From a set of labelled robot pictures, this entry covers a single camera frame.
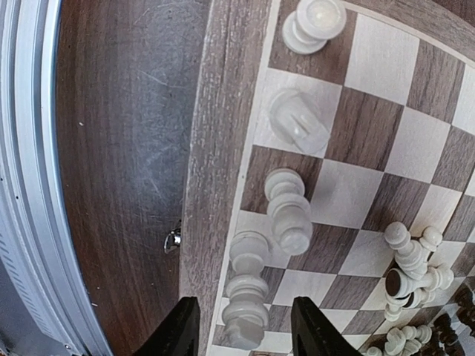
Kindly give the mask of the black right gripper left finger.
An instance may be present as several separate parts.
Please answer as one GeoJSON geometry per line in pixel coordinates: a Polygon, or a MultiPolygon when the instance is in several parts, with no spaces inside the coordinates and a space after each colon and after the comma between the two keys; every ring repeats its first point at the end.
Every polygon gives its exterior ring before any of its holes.
{"type": "Polygon", "coordinates": [[[197,356],[200,307],[196,297],[182,297],[135,356],[197,356]]]}

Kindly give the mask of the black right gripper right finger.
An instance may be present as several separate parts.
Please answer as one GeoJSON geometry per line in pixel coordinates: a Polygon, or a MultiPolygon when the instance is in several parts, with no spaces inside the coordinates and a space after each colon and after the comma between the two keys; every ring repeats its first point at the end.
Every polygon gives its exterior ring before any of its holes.
{"type": "Polygon", "coordinates": [[[360,356],[309,297],[296,297],[291,309],[295,356],[360,356]]]}

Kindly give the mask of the white pawn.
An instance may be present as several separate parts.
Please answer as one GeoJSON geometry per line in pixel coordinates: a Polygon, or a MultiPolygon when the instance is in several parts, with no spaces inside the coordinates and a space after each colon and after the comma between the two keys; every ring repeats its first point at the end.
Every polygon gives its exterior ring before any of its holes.
{"type": "Polygon", "coordinates": [[[316,154],[330,139],[323,114],[308,93],[286,88],[269,103],[269,124],[281,141],[305,154],[316,154]]]}

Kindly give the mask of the white rook corner piece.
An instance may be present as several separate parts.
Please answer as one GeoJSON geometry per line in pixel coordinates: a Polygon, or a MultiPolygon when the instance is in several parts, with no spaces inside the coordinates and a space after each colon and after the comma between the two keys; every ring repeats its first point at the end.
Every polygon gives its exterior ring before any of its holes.
{"type": "Polygon", "coordinates": [[[347,11],[342,1],[302,0],[284,21],[283,41],[292,52],[309,55],[338,36],[346,22],[347,11]]]}

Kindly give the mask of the wooden chess board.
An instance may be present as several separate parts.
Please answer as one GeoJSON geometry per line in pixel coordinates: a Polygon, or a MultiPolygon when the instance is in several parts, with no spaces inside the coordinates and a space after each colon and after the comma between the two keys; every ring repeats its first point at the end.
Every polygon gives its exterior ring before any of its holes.
{"type": "Polygon", "coordinates": [[[474,21],[434,1],[346,1],[347,24],[320,52],[291,52],[282,27],[295,1],[216,1],[206,31],[191,146],[180,293],[200,299],[201,355],[241,355],[225,336],[229,247],[242,231],[270,237],[264,193],[277,168],[296,171],[311,207],[312,239],[290,256],[271,244],[262,278],[270,321],[255,354],[290,355],[290,308],[303,295],[355,348],[379,342],[394,221],[413,238],[443,236],[429,263],[454,279],[399,325],[454,315],[474,286],[474,21]],[[308,93],[330,129],[305,154],[276,137],[268,107],[281,90],[308,93]]]}

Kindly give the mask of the aluminium front rail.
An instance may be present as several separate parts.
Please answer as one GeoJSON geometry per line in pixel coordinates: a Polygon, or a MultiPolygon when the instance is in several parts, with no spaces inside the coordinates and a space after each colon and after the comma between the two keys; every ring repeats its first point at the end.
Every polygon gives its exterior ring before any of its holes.
{"type": "Polygon", "coordinates": [[[45,336],[110,355],[76,258],[56,141],[59,1],[1,3],[1,261],[45,336]]]}

